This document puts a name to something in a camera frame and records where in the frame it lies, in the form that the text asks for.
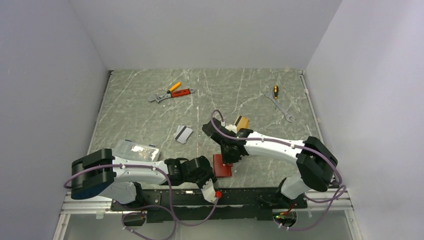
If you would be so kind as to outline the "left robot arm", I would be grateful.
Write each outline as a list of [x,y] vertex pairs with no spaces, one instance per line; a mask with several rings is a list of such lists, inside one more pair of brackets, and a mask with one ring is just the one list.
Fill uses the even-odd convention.
[[114,156],[111,149],[103,148],[75,160],[71,164],[71,174],[64,187],[71,190],[73,200],[101,196],[116,200],[131,210],[139,209],[144,203],[141,183],[170,187],[193,183],[209,203],[222,196],[215,190],[217,179],[210,161],[203,155],[193,159],[139,161]]

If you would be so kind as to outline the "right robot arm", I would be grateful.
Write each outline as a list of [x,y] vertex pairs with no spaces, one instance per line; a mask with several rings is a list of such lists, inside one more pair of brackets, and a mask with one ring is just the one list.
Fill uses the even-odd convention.
[[238,133],[219,130],[211,138],[220,145],[225,164],[237,163],[243,156],[260,156],[295,166],[295,173],[281,180],[275,194],[276,203],[282,208],[309,190],[326,192],[329,186],[343,182],[337,170],[338,160],[316,137],[288,140],[243,128]]

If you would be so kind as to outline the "red leather card holder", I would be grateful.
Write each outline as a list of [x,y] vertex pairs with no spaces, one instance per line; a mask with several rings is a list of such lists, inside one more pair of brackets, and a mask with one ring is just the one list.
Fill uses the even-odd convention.
[[224,163],[221,154],[214,154],[212,158],[213,172],[217,178],[229,178],[232,176],[232,163]]

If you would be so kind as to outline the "silver credit card stack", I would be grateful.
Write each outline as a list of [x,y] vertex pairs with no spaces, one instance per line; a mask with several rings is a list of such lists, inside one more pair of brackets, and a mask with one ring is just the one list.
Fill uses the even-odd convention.
[[193,133],[193,130],[186,125],[178,125],[174,139],[181,144],[185,144]]

